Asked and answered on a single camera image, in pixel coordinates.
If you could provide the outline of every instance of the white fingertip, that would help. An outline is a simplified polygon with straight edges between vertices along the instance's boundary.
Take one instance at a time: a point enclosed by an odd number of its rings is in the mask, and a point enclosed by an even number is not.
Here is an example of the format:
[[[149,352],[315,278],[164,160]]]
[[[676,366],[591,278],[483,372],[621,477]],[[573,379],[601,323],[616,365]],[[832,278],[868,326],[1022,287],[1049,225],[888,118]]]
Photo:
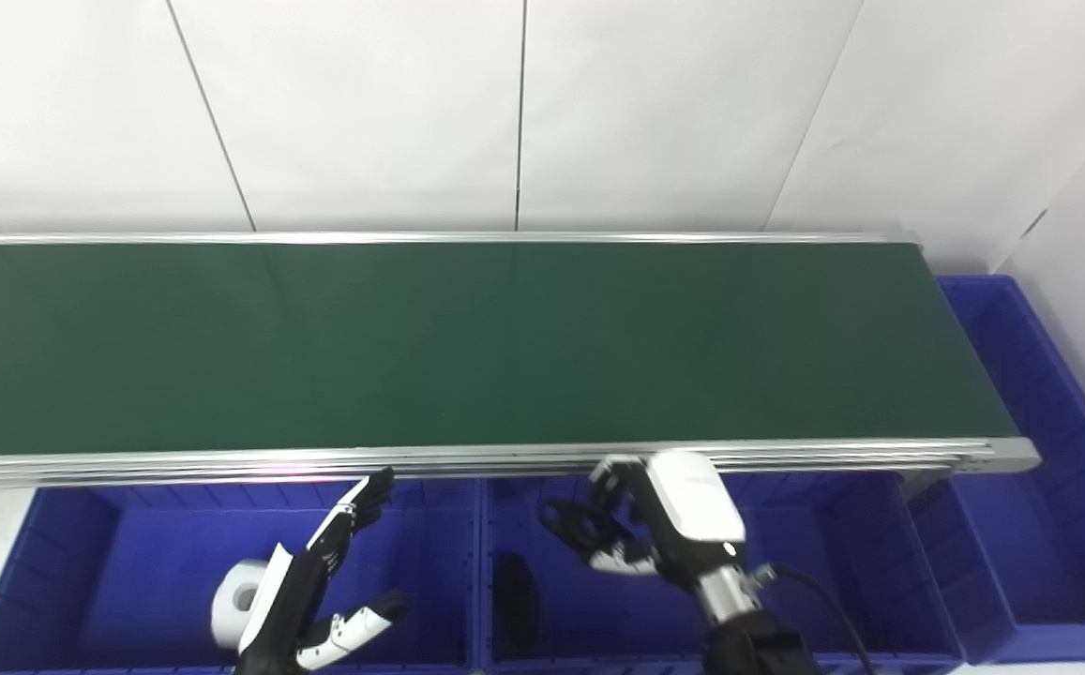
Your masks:
[[[367,486],[368,482],[370,482],[370,475],[366,479],[359,480],[354,487],[350,487],[349,491],[347,491],[346,494],[333,505],[332,509],[329,509],[329,513],[327,513],[327,517],[321,520],[321,524],[318,525],[318,528],[316,528],[316,533],[309,537],[309,543],[307,544],[309,547],[314,546],[314,543],[317,542],[318,537],[324,533],[324,528],[329,526],[329,522],[332,521],[337,513],[344,512],[344,510],[348,509],[349,505],[355,502],[355,497],[358,496],[358,493],[362,492],[362,488]]]
[[[355,612],[350,619],[343,619],[341,614],[335,614],[329,623],[329,639],[296,652],[296,663],[306,671],[324,667],[367,645],[380,633],[386,631],[390,625],[392,625],[391,621],[375,614],[367,607]]]

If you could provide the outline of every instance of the robotic finger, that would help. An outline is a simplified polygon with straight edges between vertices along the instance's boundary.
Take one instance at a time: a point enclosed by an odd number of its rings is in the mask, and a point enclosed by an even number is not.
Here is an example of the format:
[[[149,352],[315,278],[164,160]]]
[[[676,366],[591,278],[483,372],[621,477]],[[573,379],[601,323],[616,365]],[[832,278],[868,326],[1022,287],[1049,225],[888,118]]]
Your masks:
[[[296,663],[303,671],[316,671],[340,661],[379,637],[408,610],[409,601],[405,594],[388,590],[358,610],[318,621],[302,638],[305,646],[297,650]]]

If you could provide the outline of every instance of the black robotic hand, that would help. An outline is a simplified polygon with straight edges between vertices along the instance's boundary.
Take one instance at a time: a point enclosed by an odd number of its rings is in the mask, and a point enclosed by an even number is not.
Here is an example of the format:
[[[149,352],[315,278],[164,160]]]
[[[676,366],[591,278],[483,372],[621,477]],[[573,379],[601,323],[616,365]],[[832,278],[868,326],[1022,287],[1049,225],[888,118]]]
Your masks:
[[[393,482],[392,467],[361,480],[329,510],[301,555],[277,548],[239,642],[234,674],[305,675],[346,658],[408,610],[405,595],[390,590],[367,606],[315,621],[350,538],[379,520]]]
[[[743,573],[746,528],[713,462],[691,451],[610,456],[589,477],[589,502],[553,499],[538,518],[590,568],[660,574],[695,595],[709,621],[706,675],[819,675],[801,641],[764,610]],[[626,496],[636,537],[613,517]]]

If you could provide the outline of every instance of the black object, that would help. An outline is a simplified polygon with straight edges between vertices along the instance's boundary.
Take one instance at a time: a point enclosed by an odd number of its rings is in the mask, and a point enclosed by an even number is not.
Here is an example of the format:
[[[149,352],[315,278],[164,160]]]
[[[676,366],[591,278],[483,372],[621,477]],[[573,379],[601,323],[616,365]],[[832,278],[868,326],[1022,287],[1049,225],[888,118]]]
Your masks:
[[[525,658],[538,640],[538,588],[525,559],[497,555],[492,569],[494,617],[505,633],[505,658]]]
[[[820,675],[801,640],[768,610],[749,611],[709,629],[706,675]]]
[[[863,637],[859,637],[859,632],[855,631],[854,623],[846,615],[846,611],[842,609],[842,602],[839,602],[838,598],[834,598],[833,594],[830,594],[829,589],[826,589],[826,586],[821,586],[817,580],[813,580],[808,574],[800,572],[799,569],[788,568],[786,564],[778,563],[771,563],[769,568],[770,571],[775,572],[777,580],[797,582],[801,586],[805,586],[817,594],[821,598],[821,601],[825,601],[826,606],[829,606],[834,617],[842,624],[842,629],[846,633],[846,639],[851,641],[851,649],[854,650],[854,653],[863,663],[863,671],[867,675],[876,675],[876,666],[871,663],[871,657],[867,653],[867,647],[863,644]]]

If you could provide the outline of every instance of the robotic hand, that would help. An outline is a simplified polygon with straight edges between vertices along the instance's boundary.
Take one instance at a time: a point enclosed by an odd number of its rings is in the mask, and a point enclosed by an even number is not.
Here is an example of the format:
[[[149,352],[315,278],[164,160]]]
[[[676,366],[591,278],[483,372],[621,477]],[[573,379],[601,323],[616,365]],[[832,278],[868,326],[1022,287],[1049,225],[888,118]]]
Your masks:
[[[590,504],[550,500],[538,518],[590,568],[659,574],[695,595],[709,620],[706,675],[819,675],[800,635],[757,600],[744,575],[743,525],[713,462],[669,450],[650,458],[610,456],[589,477]],[[640,539],[613,512],[633,496],[629,519],[650,530]]]
[[[342,565],[350,537],[379,520],[392,483],[391,467],[361,480],[329,510],[301,555],[290,555],[277,544],[271,560],[264,568],[259,564],[263,577],[252,590],[246,608],[250,620],[241,636],[234,636],[237,645],[226,644],[233,642],[233,637],[221,636],[215,602],[213,631],[218,644],[237,646],[239,651],[234,674],[305,675],[361,648],[408,610],[405,596],[392,590],[367,606],[315,623],[324,589]],[[229,582],[227,576],[218,594],[230,593]]]

